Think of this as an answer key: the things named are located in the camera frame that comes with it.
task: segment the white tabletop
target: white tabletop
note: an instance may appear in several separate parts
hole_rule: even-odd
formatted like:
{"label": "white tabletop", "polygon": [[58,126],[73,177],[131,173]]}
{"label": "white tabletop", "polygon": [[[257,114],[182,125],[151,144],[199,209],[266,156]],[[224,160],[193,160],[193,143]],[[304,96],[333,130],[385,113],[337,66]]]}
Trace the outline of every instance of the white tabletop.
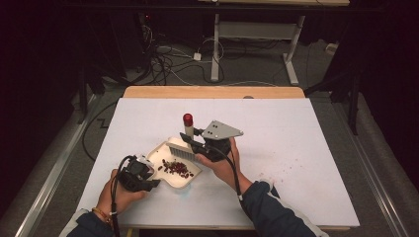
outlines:
{"label": "white tabletop", "polygon": [[[127,155],[147,154],[184,131],[213,120],[244,131],[236,138],[241,167],[250,180],[275,184],[281,198],[314,224],[359,226],[355,210],[308,99],[120,99],[79,208],[95,206],[111,170]],[[252,228],[235,192],[203,169],[184,189],[162,181],[148,198],[119,216],[121,226]]]}

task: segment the right hand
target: right hand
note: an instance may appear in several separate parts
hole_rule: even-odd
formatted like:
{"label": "right hand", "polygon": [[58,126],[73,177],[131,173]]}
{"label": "right hand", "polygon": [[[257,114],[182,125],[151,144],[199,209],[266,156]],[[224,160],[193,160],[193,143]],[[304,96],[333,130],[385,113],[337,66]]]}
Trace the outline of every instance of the right hand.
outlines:
{"label": "right hand", "polygon": [[[230,137],[230,143],[231,143],[231,151],[230,153],[228,153],[228,159],[230,159],[230,161],[233,164],[235,164],[235,169],[236,169],[237,177],[240,184],[240,191],[243,194],[244,192],[246,192],[246,190],[250,187],[252,183],[240,171],[240,154],[238,152],[234,137]],[[217,162],[212,162],[209,158],[207,158],[203,154],[196,154],[196,157],[198,161],[200,161],[203,165],[212,169],[213,173],[217,177],[219,177],[221,180],[223,180],[229,186],[231,186],[234,190],[236,190],[235,181],[234,181],[234,173],[228,161],[224,159]]]}

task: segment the table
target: table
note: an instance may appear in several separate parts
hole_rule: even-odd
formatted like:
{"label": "table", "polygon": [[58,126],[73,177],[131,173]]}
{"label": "table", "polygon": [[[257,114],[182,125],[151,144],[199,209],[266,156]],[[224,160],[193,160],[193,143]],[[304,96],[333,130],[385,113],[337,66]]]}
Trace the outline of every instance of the table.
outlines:
{"label": "table", "polygon": [[[244,135],[236,140],[243,173],[250,180],[274,182],[281,198],[314,224],[322,229],[359,226],[311,103],[299,88],[127,88],[77,208],[96,204],[104,177],[125,156],[151,151],[183,132],[184,113],[194,115],[197,127],[218,119],[242,129]],[[176,190],[162,181],[149,198],[120,215],[120,225],[252,229],[235,192],[199,166],[203,170],[186,188]]]}
{"label": "table", "polygon": [[[348,6],[349,0],[217,0],[220,3],[235,4],[273,4],[273,5],[320,5],[322,7]],[[274,23],[249,23],[249,22],[225,22],[219,20],[219,14],[215,14],[213,33],[213,57],[211,65],[211,81],[218,81],[219,68],[219,38],[248,38],[268,40],[291,40],[288,53],[283,54],[283,60],[292,85],[298,85],[295,70],[293,69],[293,54],[298,43],[299,34],[302,30],[305,16],[299,16],[295,24]]]}

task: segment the sleeve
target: sleeve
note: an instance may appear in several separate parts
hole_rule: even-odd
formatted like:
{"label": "sleeve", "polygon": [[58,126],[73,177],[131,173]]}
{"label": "sleeve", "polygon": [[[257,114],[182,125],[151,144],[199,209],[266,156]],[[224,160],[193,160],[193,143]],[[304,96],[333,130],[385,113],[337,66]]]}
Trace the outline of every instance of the sleeve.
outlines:
{"label": "sleeve", "polygon": [[112,237],[111,226],[102,222],[95,213],[80,209],[73,214],[59,237]]}
{"label": "sleeve", "polygon": [[284,203],[275,187],[265,181],[250,186],[243,195],[243,208],[262,237],[328,236],[305,215]]}

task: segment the wooden table edge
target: wooden table edge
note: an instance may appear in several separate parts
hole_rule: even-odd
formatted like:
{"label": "wooden table edge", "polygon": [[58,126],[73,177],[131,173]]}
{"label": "wooden table edge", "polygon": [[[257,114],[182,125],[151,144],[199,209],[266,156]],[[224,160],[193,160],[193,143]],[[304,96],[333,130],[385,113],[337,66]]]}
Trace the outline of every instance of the wooden table edge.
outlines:
{"label": "wooden table edge", "polygon": [[301,99],[299,87],[130,86],[124,98],[164,99]]}

